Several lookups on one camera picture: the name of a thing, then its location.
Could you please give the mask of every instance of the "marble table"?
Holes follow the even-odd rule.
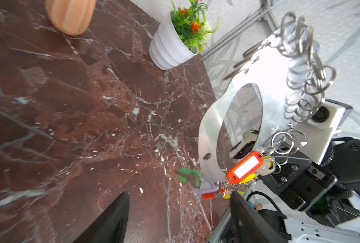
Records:
[[[128,0],[98,0],[71,37],[43,0],[0,0],[0,242],[72,242],[123,191],[125,242],[206,241],[228,201],[174,170],[198,168],[214,92],[200,57],[153,64],[157,28]]]

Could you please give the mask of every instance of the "white label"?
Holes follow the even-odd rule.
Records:
[[[234,174],[238,178],[243,177],[247,172],[251,171],[252,168],[254,168],[256,165],[258,165],[260,162],[255,158],[255,156],[252,156],[250,159],[248,159],[245,163],[243,163],[238,169],[234,171]]]

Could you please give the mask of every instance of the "white flower pot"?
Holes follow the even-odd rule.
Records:
[[[190,51],[180,40],[169,13],[168,17],[154,33],[149,46],[149,55],[155,65],[166,71],[196,56],[198,53],[197,47],[194,49],[195,53]]]

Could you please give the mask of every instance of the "red key tag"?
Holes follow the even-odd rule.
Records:
[[[233,184],[238,184],[248,177],[251,173],[255,172],[263,164],[263,156],[260,152],[251,152],[241,162],[236,164],[227,173],[227,179]]]

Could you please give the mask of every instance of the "orange flower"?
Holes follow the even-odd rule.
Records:
[[[199,23],[196,22],[194,20],[192,20],[192,23],[191,23],[191,27],[192,27],[192,31],[196,34],[195,30],[198,31],[199,30]]]

